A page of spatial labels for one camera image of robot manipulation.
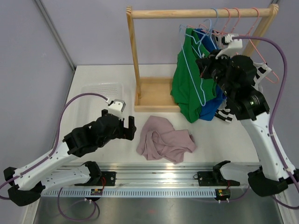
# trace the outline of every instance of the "white wall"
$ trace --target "white wall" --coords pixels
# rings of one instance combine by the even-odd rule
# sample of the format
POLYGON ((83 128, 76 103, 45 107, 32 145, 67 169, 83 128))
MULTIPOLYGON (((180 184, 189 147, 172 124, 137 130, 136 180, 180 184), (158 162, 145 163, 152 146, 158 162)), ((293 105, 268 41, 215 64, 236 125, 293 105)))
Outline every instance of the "white wall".
MULTIPOLYGON (((0 1, 0 30, 2 172, 50 150, 72 73, 32 0, 0 1)), ((2 200, 0 207, 1 224, 21 223, 24 208, 2 200)))
MULTIPOLYGON (((288 76, 276 118, 274 120, 275 130, 286 151, 288 158, 299 168, 299 29, 297 9, 299 1, 282 0, 279 4, 279 13, 271 25, 265 37, 272 39, 283 49, 288 62, 288 76)), ((280 54, 271 45, 262 43, 259 45, 260 52, 267 60, 268 65, 278 74, 280 79, 283 75, 283 63, 280 54)), ((279 84, 272 84, 264 80, 262 82, 265 96, 273 108, 276 100, 279 84)), ((289 197, 292 205, 299 205, 299 195, 294 186, 289 187, 289 197)))
MULTIPOLYGON (((76 65, 132 64, 126 6, 134 9, 267 7, 270 0, 42 0, 76 65)), ((254 19, 236 31, 246 33, 254 19)), ((203 19, 136 20, 140 64, 176 63, 179 25, 198 26, 203 19)), ((226 19, 220 19, 221 28, 226 19)))

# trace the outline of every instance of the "white tabletop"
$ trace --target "white tabletop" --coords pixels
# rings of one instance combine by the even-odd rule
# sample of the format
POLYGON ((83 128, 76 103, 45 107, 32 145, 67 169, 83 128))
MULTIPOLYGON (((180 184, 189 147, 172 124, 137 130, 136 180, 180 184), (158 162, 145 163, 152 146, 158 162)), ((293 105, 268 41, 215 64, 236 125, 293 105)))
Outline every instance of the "white tabletop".
MULTIPOLYGON (((173 76, 176 65, 140 65, 141 76, 173 76)), ((96 161, 122 165, 167 165, 166 159, 147 161, 136 152, 140 131, 150 115, 167 118, 176 130, 188 129, 193 135, 197 149, 185 153, 180 165, 214 165, 223 160, 253 165, 258 164, 255 148, 241 123, 231 124, 217 118, 212 121, 197 120, 190 124, 181 113, 134 112, 135 76, 132 65, 83 65, 78 66, 68 100, 88 91, 102 89, 107 95, 117 92, 126 102, 124 117, 135 117, 137 131, 133 141, 112 140, 96 152, 86 154, 74 162, 96 161)), ((73 128, 97 119, 107 105, 103 99, 86 96, 73 102, 66 110, 61 125, 60 140, 73 128)))

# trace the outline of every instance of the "pink cloth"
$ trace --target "pink cloth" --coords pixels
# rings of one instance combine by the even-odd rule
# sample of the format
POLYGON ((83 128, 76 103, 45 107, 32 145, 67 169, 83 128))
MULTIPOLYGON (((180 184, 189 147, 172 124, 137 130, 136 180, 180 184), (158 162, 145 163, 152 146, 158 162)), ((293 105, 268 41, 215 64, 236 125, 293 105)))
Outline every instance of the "pink cloth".
POLYGON ((150 116, 141 130, 136 151, 147 160, 166 158, 179 163, 185 152, 192 153, 195 149, 188 130, 176 131, 168 119, 150 116))

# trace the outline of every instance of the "clothing rack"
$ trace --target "clothing rack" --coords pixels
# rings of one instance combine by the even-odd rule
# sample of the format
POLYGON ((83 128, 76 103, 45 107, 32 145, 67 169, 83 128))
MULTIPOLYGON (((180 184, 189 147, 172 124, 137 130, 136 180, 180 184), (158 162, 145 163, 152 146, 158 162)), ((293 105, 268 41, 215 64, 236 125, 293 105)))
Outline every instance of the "clothing rack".
MULTIPOLYGON (((226 9, 217 9, 219 18, 228 18, 226 9)), ((242 18, 258 17, 253 8, 239 9, 242 18)), ((262 17, 253 36, 264 36, 267 29, 278 13, 278 5, 270 4, 268 8, 259 8, 259 17, 262 17)), ((229 9, 230 17, 239 17, 237 10, 229 9)), ((140 77, 137 57, 137 47, 134 29, 134 19, 169 19, 169 18, 217 18, 213 9, 193 10, 133 10, 131 6, 126 9, 128 29, 133 56, 134 71, 136 77, 135 106, 136 112, 180 112, 180 108, 174 103, 171 91, 171 77, 140 77)), ((257 46, 259 41, 252 40, 257 46)), ((252 44, 248 43, 243 55, 251 56, 254 52, 252 44)))

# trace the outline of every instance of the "wire hanger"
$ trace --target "wire hanger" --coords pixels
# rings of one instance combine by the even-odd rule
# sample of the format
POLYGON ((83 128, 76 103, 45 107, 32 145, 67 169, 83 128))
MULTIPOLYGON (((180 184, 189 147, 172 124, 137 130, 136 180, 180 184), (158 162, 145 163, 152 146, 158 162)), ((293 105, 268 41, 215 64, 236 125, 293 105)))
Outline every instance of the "wire hanger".
POLYGON ((238 12, 238 14, 239 14, 239 18, 238 18, 237 22, 235 23, 235 25, 233 26, 232 30, 230 31, 231 34, 232 34, 233 31, 235 30, 235 27, 236 27, 236 25, 239 23, 240 18, 241 18, 241 14, 240 14, 239 9, 238 9, 238 8, 233 8, 233 9, 237 10, 237 12, 238 12))
POLYGON ((223 9, 225 9, 228 12, 228 21, 225 23, 222 31, 220 32, 220 38, 222 38, 222 36, 224 34, 224 30, 225 30, 226 26, 228 25, 228 23, 230 21, 230 11, 229 11, 229 9, 228 8, 223 8, 223 9))
POLYGON ((215 25, 216 25, 216 23, 218 22, 218 19, 219 19, 219 14, 218 14, 217 9, 215 9, 215 8, 211 8, 211 9, 215 10, 217 18, 216 18, 215 23, 213 24, 213 27, 212 28, 210 27, 210 30, 209 30, 210 31, 210 35, 212 35, 212 30, 214 29, 214 27, 215 27, 215 25))
MULTIPOLYGON (((180 25, 180 26, 179 26, 179 33, 181 33, 181 31, 183 31, 183 29, 181 28, 182 26, 183 26, 183 25, 180 25)), ((195 38, 194 38, 193 36, 190 36, 190 35, 188 35, 188 34, 186 34, 186 33, 184 33, 184 35, 185 35, 185 36, 188 36, 188 37, 191 37, 191 38, 196 42, 196 40, 195 40, 195 38)), ((193 77, 192 77, 192 75, 191 75, 191 71, 190 71, 190 68, 189 68, 189 65, 188 65, 188 61, 187 61, 187 58, 186 58, 186 55, 185 55, 185 51, 184 51, 184 48, 183 48, 183 44, 182 44, 181 41, 180 41, 180 43, 181 43, 182 52, 183 52, 183 55, 184 55, 184 58, 185 58, 185 62, 186 62, 186 65, 187 65, 187 69, 188 69, 188 71, 189 71, 189 75, 190 75, 190 78, 191 78, 191 80, 192 80, 193 86, 194 86, 194 88, 195 88, 196 94, 197 94, 197 96, 198 96, 199 102, 200 102, 201 106, 205 106, 205 105, 206 105, 206 95, 205 95, 204 90, 202 89, 202 82, 203 82, 202 80, 203 80, 203 79, 201 78, 200 89, 201 89, 202 94, 203 94, 203 96, 204 96, 204 103, 202 103, 202 101, 201 101, 201 99, 200 99, 200 96, 199 96, 199 93, 198 93, 198 91, 197 91, 195 82, 194 82, 193 77)))
MULTIPOLYGON (((209 20, 209 21, 210 21, 210 24, 212 24, 212 20, 211 20, 211 19, 206 19, 206 20, 204 20, 204 22, 207 21, 207 20, 209 20)), ((200 24, 200 25, 198 26, 198 28, 200 28, 200 26, 203 26, 204 28, 206 28, 207 31, 209 30, 204 24, 200 24)))
MULTIPOLYGON (((249 35, 250 35, 252 29, 254 28, 254 26, 256 25, 256 23, 258 22, 259 17, 260 17, 260 12, 258 11, 258 9, 255 8, 255 7, 253 7, 252 9, 255 9, 255 10, 257 11, 257 19, 256 19, 256 21, 253 23, 252 27, 249 29, 248 33, 247 33, 245 36, 249 36, 249 35)), ((258 51, 258 49, 257 49, 256 46, 254 45, 254 43, 252 42, 252 40, 249 40, 249 42, 252 44, 253 48, 256 50, 256 52, 258 53, 258 55, 261 57, 262 61, 266 64, 266 63, 267 63, 266 60, 265 60, 264 57, 261 55, 261 53, 258 51)), ((265 78, 268 79, 270 82, 272 82, 272 83, 274 83, 274 84, 278 83, 278 82, 279 82, 279 77, 278 77, 278 75, 277 75, 274 71, 271 71, 271 72, 275 75, 277 81, 274 82, 274 81, 272 81, 272 80, 271 80, 270 78, 268 78, 268 77, 265 77, 265 78)))
POLYGON ((201 54, 200 46, 202 45, 202 41, 203 41, 203 39, 204 39, 206 36, 208 36, 208 34, 207 34, 207 33, 202 33, 202 32, 197 31, 197 30, 194 30, 194 32, 203 35, 203 36, 201 37, 201 39, 199 40, 199 42, 198 42, 199 44, 198 44, 198 47, 197 47, 197 50, 198 50, 198 52, 199 52, 199 54, 200 54, 200 58, 202 58, 204 55, 201 54))
POLYGON ((211 20, 211 19, 205 19, 204 22, 207 21, 207 20, 210 21, 210 27, 209 27, 209 28, 207 28, 206 26, 205 26, 205 27, 206 27, 206 30, 207 30, 208 32, 210 32, 210 29, 212 28, 212 20, 211 20))
MULTIPOLYGON (((185 27, 184 25, 179 25, 179 32, 181 33, 181 31, 183 30, 182 29, 182 27, 185 27)), ((194 43, 197 45, 197 44, 199 44, 199 46, 201 45, 201 41, 204 39, 204 37, 205 36, 203 36, 199 41, 197 41, 196 42, 196 40, 195 40, 195 38, 194 38, 194 36, 190 36, 190 35, 188 35, 188 34, 186 34, 186 33, 184 33, 184 35, 185 36, 188 36, 188 37, 190 37, 190 38, 192 38, 193 40, 194 40, 194 43)), ((202 55, 201 55, 201 52, 200 52, 200 50, 199 50, 199 48, 198 48, 198 51, 191 45, 191 47, 192 47, 192 49, 195 51, 195 53, 198 55, 198 57, 199 58, 202 58, 202 55)))

